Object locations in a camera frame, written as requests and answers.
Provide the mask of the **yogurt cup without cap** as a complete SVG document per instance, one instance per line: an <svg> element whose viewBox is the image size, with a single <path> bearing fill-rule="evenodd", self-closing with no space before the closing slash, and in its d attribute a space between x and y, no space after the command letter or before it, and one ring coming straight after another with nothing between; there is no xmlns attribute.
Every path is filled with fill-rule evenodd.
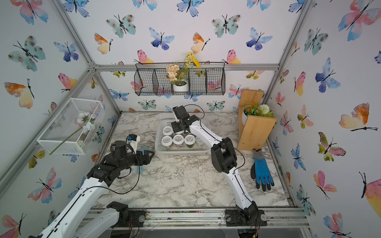
<svg viewBox="0 0 381 238"><path fill-rule="evenodd" d="M196 137L195 138L195 141L196 141L196 144L199 146L199 147L203 147L205 145L205 143L203 142L202 139L200 139L199 137Z"/></svg>

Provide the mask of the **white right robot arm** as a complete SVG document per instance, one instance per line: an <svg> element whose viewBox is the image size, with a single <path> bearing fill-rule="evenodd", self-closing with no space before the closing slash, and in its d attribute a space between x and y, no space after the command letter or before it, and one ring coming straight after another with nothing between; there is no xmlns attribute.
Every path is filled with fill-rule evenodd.
<svg viewBox="0 0 381 238"><path fill-rule="evenodd" d="M248 223L257 218L259 209L239 175L236 150L231 139L215 134L202 123L200 118L189 115L184 106L174 107L173 114L175 121L171 123L171 126L174 132L190 132L210 148L212 165L227 179L241 219Z"/></svg>

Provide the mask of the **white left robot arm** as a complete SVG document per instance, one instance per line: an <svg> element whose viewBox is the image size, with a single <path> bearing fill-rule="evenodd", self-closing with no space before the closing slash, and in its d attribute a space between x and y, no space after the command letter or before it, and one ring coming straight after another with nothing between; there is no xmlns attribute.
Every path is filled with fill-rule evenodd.
<svg viewBox="0 0 381 238"><path fill-rule="evenodd" d="M128 226L133 228L129 207L120 202L111 202L95 219L80 227L82 220L88 214L93 204L121 172L136 166L148 165L155 153L150 150L138 150L140 137L135 134L127 136L126 140L117 140L110 146L110 153L95 165L86 176L86 180L78 193L63 209L61 214L40 234L40 238L98 238L109 228Z"/></svg>

